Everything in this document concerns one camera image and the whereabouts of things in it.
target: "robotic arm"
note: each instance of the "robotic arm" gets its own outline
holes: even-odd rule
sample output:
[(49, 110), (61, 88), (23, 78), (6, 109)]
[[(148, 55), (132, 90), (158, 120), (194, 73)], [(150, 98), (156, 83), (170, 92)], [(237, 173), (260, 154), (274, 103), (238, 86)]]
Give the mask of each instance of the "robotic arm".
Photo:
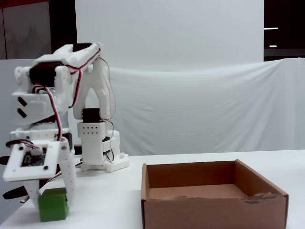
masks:
[[(108, 131), (114, 113), (110, 79), (103, 74), (101, 43), (64, 45), (54, 54), (36, 59), (33, 67), (17, 67), (19, 88), (12, 94), (12, 120), (23, 126), (10, 133), (11, 155), (3, 174), (5, 181), (22, 181), (36, 208), (39, 208), (39, 179), (52, 179), (57, 164), (72, 204), (76, 173), (74, 147), (69, 130), (61, 127), (60, 116), (74, 108), (78, 135), (82, 141), (82, 170), (112, 172), (129, 166), (128, 155), (120, 153), (120, 135)], [(70, 88), (74, 86), (70, 104)], [(90, 88), (99, 98), (99, 108), (85, 107)], [(56, 129), (47, 128), (56, 123)]]

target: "table surface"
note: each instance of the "table surface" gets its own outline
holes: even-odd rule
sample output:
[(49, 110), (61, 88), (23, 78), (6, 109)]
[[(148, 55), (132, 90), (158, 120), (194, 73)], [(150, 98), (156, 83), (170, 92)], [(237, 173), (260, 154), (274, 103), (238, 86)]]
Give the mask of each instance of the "table surface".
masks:
[[(142, 165), (240, 159), (290, 195), (287, 229), (305, 228), (305, 150), (131, 156), (130, 167), (114, 173), (78, 171), (75, 203), (66, 220), (41, 223), (31, 201), (0, 229), (141, 229)], [(62, 187), (61, 178), (46, 188)]]

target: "green block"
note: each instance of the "green block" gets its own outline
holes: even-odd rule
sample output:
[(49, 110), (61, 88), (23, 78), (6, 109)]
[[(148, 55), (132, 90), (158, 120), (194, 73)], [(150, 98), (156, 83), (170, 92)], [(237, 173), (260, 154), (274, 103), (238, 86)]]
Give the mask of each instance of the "green block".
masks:
[(41, 222), (65, 220), (69, 207), (67, 205), (66, 188), (47, 189), (39, 197), (39, 213)]

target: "brown cardboard box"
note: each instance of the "brown cardboard box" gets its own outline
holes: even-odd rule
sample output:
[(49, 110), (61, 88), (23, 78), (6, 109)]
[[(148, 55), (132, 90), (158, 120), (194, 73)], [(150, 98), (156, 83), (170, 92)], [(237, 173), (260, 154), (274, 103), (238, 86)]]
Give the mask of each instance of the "brown cardboard box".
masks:
[(284, 229), (288, 194), (240, 160), (143, 165), (145, 229)]

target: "circuit board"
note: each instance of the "circuit board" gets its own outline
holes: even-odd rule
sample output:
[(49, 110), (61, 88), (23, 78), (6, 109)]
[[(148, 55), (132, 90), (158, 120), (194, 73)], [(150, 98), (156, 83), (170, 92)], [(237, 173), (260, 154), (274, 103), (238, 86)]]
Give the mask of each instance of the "circuit board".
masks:
[(24, 155), (21, 167), (42, 166), (46, 157), (46, 152), (46, 148), (43, 148), (41, 155), (32, 155), (30, 151), (27, 151)]

